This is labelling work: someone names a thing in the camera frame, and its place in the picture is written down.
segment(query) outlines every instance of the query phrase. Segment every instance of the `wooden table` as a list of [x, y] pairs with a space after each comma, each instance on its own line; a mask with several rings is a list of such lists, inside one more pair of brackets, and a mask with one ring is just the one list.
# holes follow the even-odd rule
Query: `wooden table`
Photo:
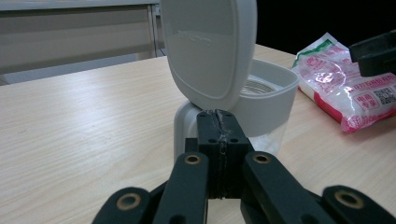
[[[262, 46], [255, 58], [294, 60]], [[166, 57], [0, 87], [0, 222], [91, 223], [115, 191], [156, 188], [185, 101]], [[277, 157], [316, 194], [346, 185], [396, 215], [396, 118], [343, 133], [298, 91]], [[210, 200], [207, 222], [244, 223], [239, 201]]]

